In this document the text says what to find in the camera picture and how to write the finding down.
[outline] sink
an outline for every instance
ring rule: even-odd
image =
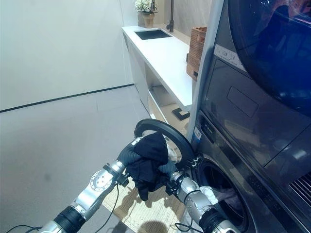
[[[165,37],[171,37],[171,35],[168,35],[161,29],[157,30],[150,30],[150,31],[140,31],[135,32],[142,40],[150,40],[150,39],[159,39],[159,38],[165,38]]]

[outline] gray appliance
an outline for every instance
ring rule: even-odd
[[[213,3],[188,139],[198,183],[236,192],[218,209],[242,232],[311,231],[310,10]]]

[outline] air vent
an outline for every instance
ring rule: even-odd
[[[292,182],[290,187],[311,206],[311,172]]]

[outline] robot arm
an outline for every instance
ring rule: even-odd
[[[140,158],[132,148],[141,138],[136,138],[123,149],[118,159],[96,172],[88,186],[53,221],[48,222],[39,233],[76,233],[99,209],[105,197],[115,185],[127,186],[125,167]],[[173,163],[159,168],[171,177],[166,191],[174,194],[184,205],[192,219],[199,224],[204,233],[239,233],[234,225],[225,220],[213,207],[208,198],[199,190],[197,183],[180,172]]]
[[[127,185],[127,177],[122,173],[125,166],[116,160],[96,172],[88,186],[53,221],[48,222],[40,233],[76,233],[99,209],[104,198],[117,183]]]
[[[240,233],[240,231],[214,208],[209,199],[200,191],[198,184],[187,174],[174,172],[166,192],[174,194],[184,203],[191,218],[204,233]]]

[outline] washing machine drum opening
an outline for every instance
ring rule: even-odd
[[[311,0],[229,0],[233,41],[268,94],[311,117]]]
[[[197,169],[200,186],[212,187],[219,203],[215,207],[240,231],[246,231],[247,212],[232,181],[212,162],[203,162]]]

